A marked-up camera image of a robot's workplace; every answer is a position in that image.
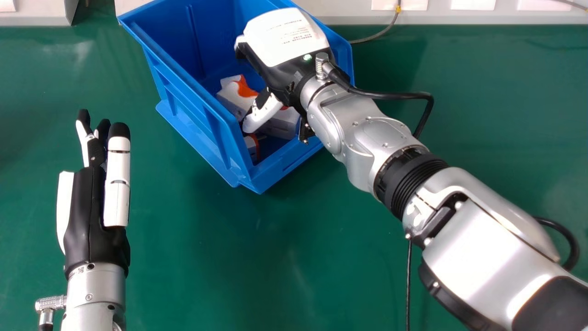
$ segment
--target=blue storage container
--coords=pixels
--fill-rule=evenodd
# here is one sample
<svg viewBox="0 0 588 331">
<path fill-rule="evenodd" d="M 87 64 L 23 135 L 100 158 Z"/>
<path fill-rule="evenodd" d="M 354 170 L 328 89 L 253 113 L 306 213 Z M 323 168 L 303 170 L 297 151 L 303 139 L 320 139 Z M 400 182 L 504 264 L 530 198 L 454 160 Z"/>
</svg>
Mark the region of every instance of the blue storage container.
<svg viewBox="0 0 588 331">
<path fill-rule="evenodd" d="M 233 45 L 252 18 L 288 0 L 157 0 L 119 17 L 143 46 L 161 97 L 157 111 L 231 185 L 262 193 L 316 153 L 315 137 L 263 140 L 253 164 L 235 117 L 216 100 L 219 80 L 243 74 L 251 88 L 264 88 L 250 65 L 237 61 Z M 319 22 L 338 64 L 353 79 L 351 46 Z"/>
</svg>

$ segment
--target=robotic arm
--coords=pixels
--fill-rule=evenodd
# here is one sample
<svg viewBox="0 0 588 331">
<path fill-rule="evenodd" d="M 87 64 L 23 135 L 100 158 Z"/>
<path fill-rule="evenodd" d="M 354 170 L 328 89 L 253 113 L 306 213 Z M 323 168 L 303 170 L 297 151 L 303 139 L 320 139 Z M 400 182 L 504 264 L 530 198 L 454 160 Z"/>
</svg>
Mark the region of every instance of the robotic arm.
<svg viewBox="0 0 588 331">
<path fill-rule="evenodd" d="M 57 193 L 68 291 L 36 301 L 39 330 L 52 330 L 54 312 L 65 309 L 62 331 L 124 331 L 131 133 L 126 124 L 108 120 L 92 131 L 87 110 L 79 111 L 76 130 L 84 168 L 61 172 Z"/>
<path fill-rule="evenodd" d="M 299 139 L 316 135 L 349 181 L 402 221 L 406 238 L 423 249 L 421 281 L 469 329 L 588 330 L 587 284 L 559 265 L 540 224 L 432 154 L 352 87 L 306 13 L 278 9 L 252 19 L 235 51 L 267 84 L 243 130 L 263 124 L 276 102 L 295 107 Z"/>
</svg>

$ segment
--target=black ribbed joint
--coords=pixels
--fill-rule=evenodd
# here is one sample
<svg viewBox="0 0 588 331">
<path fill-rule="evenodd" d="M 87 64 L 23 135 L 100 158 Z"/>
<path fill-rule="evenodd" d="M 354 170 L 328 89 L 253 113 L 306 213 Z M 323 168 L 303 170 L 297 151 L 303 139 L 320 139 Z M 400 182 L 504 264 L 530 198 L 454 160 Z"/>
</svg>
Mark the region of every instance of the black ribbed joint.
<svg viewBox="0 0 588 331">
<path fill-rule="evenodd" d="M 376 197 L 399 220 L 416 190 L 448 164 L 424 148 L 410 148 L 392 157 L 374 182 Z"/>
</svg>

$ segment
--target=black cable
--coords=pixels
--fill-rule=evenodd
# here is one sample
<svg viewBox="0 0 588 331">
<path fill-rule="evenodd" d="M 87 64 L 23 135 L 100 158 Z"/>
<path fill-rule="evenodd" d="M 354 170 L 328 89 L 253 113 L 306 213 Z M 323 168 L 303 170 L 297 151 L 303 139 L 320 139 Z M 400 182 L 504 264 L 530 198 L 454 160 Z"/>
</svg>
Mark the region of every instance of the black cable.
<svg viewBox="0 0 588 331">
<path fill-rule="evenodd" d="M 367 91 L 362 90 L 360 88 L 356 88 L 355 86 L 351 85 L 349 81 L 345 78 L 343 74 L 339 71 L 339 68 L 331 70 L 328 74 L 329 79 L 335 82 L 335 84 L 339 85 L 345 91 L 357 95 L 362 95 L 364 97 L 368 97 L 371 99 L 377 100 L 426 100 L 427 105 L 425 106 L 425 111 L 423 115 L 421 115 L 419 123 L 415 128 L 415 132 L 412 134 L 415 138 L 419 138 L 420 134 L 423 132 L 425 128 L 425 124 L 429 119 L 429 115 L 431 115 L 431 111 L 433 110 L 433 106 L 435 105 L 435 99 L 430 93 L 427 92 L 402 92 L 402 93 L 394 93 L 394 92 L 374 92 L 374 91 Z"/>
<path fill-rule="evenodd" d="M 570 254 L 567 257 L 567 260 L 562 264 L 562 268 L 566 269 L 567 271 L 574 269 L 578 263 L 578 260 L 580 259 L 580 246 L 578 245 L 578 241 L 572 232 L 554 220 L 546 219 L 544 217 L 533 217 L 535 220 L 537 220 L 537 222 L 539 222 L 539 224 L 556 230 L 566 238 L 567 242 L 570 244 Z"/>
<path fill-rule="evenodd" d="M 410 267 L 412 265 L 412 241 L 408 241 L 406 254 L 406 331 L 410 331 Z"/>
</svg>

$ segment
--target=white wall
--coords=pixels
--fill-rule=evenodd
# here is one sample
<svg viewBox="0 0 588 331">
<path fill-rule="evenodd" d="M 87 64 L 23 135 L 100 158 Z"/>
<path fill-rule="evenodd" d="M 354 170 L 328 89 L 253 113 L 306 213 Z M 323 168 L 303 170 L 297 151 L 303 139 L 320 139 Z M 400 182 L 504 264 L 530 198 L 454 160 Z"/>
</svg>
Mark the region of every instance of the white wall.
<svg viewBox="0 0 588 331">
<path fill-rule="evenodd" d="M 388 24 L 391 11 L 373 11 L 372 0 L 293 0 L 325 24 Z M 496 0 L 494 11 L 452 11 L 451 0 L 429 0 L 427 11 L 402 11 L 397 24 L 586 24 L 588 14 L 518 11 L 518 0 Z M 587 0 L 576 0 L 586 5 Z"/>
</svg>

